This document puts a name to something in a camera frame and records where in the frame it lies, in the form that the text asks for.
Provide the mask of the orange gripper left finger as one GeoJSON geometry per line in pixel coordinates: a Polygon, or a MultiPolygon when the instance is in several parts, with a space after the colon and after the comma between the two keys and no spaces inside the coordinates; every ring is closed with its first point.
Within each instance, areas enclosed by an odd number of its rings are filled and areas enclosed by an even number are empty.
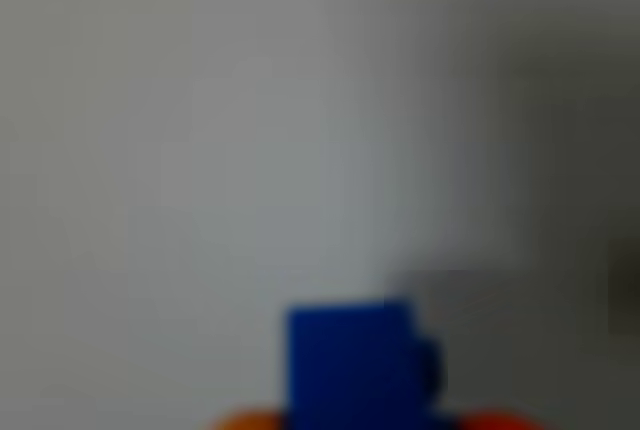
{"type": "Polygon", "coordinates": [[[208,430],[283,430],[286,415],[278,410],[254,409],[226,415],[207,426],[208,430]]]}

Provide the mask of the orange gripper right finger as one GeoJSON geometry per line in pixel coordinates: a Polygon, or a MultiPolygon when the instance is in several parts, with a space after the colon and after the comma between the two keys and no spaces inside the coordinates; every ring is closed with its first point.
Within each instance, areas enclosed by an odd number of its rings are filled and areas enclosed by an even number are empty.
{"type": "Polygon", "coordinates": [[[463,414],[457,423],[459,430],[545,430],[545,427],[516,413],[483,410],[463,414]]]}

